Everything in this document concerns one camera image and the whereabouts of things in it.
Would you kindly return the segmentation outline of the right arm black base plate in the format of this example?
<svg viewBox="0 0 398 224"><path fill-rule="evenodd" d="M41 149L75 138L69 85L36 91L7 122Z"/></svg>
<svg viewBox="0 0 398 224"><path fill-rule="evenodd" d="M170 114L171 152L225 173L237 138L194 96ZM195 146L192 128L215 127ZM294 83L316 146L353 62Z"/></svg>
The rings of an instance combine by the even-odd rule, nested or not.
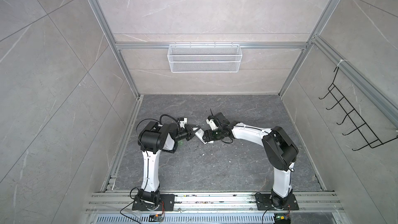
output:
<svg viewBox="0 0 398 224"><path fill-rule="evenodd" d="M255 193L255 202L259 211L265 210L283 210L298 211L299 205L293 192L290 192L285 198L275 194Z"/></svg>

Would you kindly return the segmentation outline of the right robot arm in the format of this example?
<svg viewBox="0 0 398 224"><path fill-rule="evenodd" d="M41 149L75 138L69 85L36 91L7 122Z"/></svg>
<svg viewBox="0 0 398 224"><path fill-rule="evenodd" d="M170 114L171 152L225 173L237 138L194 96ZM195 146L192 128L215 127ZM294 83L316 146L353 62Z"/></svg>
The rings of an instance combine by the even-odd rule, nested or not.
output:
<svg viewBox="0 0 398 224"><path fill-rule="evenodd" d="M274 183L271 190L271 201L275 207L284 208L293 197L291 177L299 149L282 127L259 128L242 122L228 121L222 113L208 116L204 143L223 140L246 140L262 146L268 161L274 167Z"/></svg>

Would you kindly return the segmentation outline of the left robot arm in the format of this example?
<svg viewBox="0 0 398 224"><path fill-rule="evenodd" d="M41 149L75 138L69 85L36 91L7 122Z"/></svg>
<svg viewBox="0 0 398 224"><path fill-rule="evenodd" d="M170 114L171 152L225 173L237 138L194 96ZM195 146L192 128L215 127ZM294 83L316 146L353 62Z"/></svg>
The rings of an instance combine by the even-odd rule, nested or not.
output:
<svg viewBox="0 0 398 224"><path fill-rule="evenodd" d="M161 152L175 153L178 142L194 137L202 140L204 131L197 125L180 123L161 124L151 119L138 135L138 144L144 159L142 187L138 197L145 203L158 206L161 201L159 181L159 159Z"/></svg>

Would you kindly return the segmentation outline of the white remote control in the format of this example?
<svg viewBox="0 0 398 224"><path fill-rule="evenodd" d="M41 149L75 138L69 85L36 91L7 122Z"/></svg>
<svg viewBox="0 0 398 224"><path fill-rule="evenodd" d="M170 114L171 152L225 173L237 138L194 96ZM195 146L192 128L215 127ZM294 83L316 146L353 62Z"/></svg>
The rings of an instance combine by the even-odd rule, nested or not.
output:
<svg viewBox="0 0 398 224"><path fill-rule="evenodd" d="M212 132L209 130L204 131L201 128L197 128L195 135L203 144L212 144L214 142L212 139Z"/></svg>

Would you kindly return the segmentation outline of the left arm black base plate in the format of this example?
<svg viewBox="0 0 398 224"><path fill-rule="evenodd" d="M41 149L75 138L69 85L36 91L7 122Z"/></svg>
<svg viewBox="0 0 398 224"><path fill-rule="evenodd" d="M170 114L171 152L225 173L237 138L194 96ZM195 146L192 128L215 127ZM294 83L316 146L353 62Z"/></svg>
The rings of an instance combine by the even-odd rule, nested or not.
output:
<svg viewBox="0 0 398 224"><path fill-rule="evenodd" d="M173 211L175 205L174 194L155 195L153 199L135 197L131 210L133 211Z"/></svg>

